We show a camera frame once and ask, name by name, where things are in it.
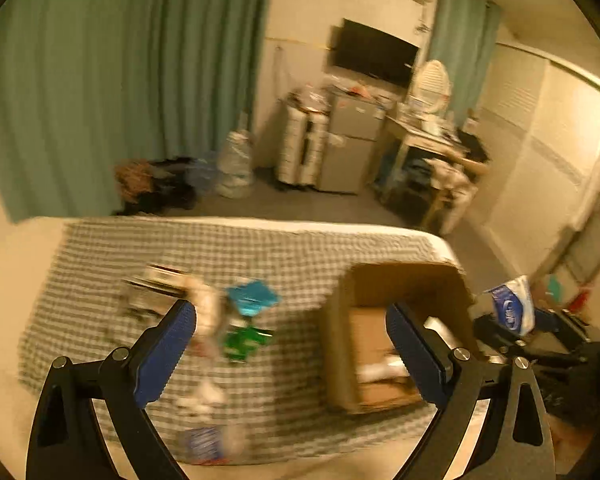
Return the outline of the grey mini fridge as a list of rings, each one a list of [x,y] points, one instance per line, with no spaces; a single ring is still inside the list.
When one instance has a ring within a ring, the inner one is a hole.
[[[385,118],[375,101],[334,90],[322,166],[316,188],[321,192],[358,194]]]

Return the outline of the brown cardboard box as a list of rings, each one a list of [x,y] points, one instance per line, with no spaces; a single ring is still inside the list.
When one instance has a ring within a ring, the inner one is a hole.
[[[404,304],[417,321],[437,318],[461,347],[479,352],[468,309],[474,295],[462,270],[446,262],[357,263],[342,274],[320,309],[327,404],[362,415],[422,400],[411,378],[369,382],[358,370],[394,352],[386,312]]]

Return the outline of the blue foil packet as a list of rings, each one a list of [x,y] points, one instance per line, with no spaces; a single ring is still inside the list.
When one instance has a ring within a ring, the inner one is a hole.
[[[229,287],[226,293],[237,312],[247,318],[253,318],[279,303],[279,296],[276,292],[260,280]]]

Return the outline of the white oval mirror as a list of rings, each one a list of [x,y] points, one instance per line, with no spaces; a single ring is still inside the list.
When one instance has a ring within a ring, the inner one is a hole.
[[[448,71],[439,60],[430,60],[420,66],[414,76],[408,105],[416,117],[439,115],[449,104],[452,84]]]

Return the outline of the green curtain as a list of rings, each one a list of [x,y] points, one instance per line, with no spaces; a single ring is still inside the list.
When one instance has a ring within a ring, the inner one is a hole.
[[[268,0],[7,0],[0,196],[12,221],[104,216],[114,168],[221,148],[254,104]]]
[[[501,14],[493,0],[437,0],[427,58],[441,62],[448,73],[448,111],[458,126],[478,103]]]

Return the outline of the black wall television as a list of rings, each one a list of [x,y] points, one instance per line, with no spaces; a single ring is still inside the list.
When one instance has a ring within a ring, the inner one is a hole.
[[[333,66],[406,89],[419,47],[382,30],[344,20],[330,49]]]

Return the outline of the beige small carton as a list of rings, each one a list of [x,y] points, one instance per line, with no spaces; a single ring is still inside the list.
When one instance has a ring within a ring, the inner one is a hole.
[[[143,273],[122,282],[122,296],[134,311],[166,315],[171,307],[188,296],[188,277],[180,270],[148,264]]]

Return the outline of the brown patterned bag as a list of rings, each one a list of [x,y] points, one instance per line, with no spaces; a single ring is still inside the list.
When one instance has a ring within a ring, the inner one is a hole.
[[[114,167],[114,180],[125,203],[138,204],[142,196],[154,192],[153,177],[146,159],[131,159]]]

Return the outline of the white dressing table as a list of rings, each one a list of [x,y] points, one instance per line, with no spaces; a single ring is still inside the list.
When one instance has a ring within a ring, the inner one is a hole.
[[[386,118],[368,176],[376,197],[416,229],[451,234],[490,171],[480,142],[466,139]]]

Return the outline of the green snack bag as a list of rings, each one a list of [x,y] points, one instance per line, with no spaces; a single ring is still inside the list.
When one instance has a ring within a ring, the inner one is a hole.
[[[224,356],[232,362],[246,362],[253,352],[269,344],[273,335],[272,330],[252,325],[232,327],[224,338]]]

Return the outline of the checkered green white cloth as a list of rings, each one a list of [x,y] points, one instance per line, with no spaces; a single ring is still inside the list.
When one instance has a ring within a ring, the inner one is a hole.
[[[246,464],[347,453],[396,438],[417,439],[434,408],[424,402],[369,415],[327,404],[317,315],[346,271],[358,263],[437,263],[450,278],[463,271],[437,237],[281,231],[141,218],[85,220],[65,230],[19,348],[20,382],[39,393],[56,356],[104,358],[153,326],[150,314],[123,303],[123,283],[148,264],[189,271],[224,289],[259,280],[278,303],[257,318],[272,341],[242,364],[206,364],[187,352],[148,414],[173,456],[200,426],[238,426],[248,438]]]

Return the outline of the white suitcase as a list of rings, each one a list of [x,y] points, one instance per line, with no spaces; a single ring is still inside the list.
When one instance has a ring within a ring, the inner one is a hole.
[[[284,185],[314,186],[322,168],[328,116],[290,105],[285,113],[276,178]]]

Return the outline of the crumpled white cloth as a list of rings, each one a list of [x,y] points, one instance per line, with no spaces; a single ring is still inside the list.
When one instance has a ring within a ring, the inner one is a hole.
[[[226,298],[224,292],[195,275],[187,277],[187,300],[196,312],[196,327],[189,349],[196,356],[215,360],[222,354],[226,329]]]

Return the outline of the blue white tissue pack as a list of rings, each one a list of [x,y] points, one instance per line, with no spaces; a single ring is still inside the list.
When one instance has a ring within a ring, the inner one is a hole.
[[[491,297],[498,324],[519,336],[534,329],[535,308],[527,275],[492,287],[486,293]]]

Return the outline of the large clear water bottle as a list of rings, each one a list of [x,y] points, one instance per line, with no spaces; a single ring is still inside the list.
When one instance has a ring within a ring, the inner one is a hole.
[[[215,191],[226,198],[245,198],[252,190],[252,145],[246,130],[231,131],[221,148]]]

